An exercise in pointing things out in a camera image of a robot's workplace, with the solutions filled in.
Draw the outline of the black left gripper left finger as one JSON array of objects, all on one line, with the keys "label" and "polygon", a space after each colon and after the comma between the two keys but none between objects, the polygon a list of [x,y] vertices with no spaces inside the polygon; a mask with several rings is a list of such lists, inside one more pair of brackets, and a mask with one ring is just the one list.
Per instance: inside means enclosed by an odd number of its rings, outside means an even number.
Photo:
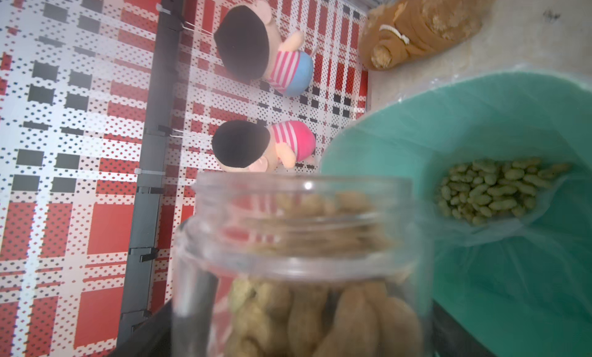
[{"label": "black left gripper left finger", "polygon": [[168,301],[135,331],[122,346],[116,347],[112,357],[171,357],[172,301]]}]

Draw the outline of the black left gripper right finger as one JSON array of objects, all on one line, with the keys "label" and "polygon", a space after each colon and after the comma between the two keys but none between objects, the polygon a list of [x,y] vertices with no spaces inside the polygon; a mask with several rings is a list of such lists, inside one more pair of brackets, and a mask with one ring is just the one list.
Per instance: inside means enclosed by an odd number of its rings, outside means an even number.
[{"label": "black left gripper right finger", "polygon": [[433,300],[433,355],[439,357],[496,357]]}]

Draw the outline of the green lid peanut jar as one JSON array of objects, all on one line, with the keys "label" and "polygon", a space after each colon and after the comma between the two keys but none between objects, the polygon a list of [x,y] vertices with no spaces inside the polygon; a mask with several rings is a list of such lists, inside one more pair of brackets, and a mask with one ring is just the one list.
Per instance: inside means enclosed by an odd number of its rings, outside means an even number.
[{"label": "green lid peanut jar", "polygon": [[405,178],[205,173],[174,236],[175,356],[431,356]]}]

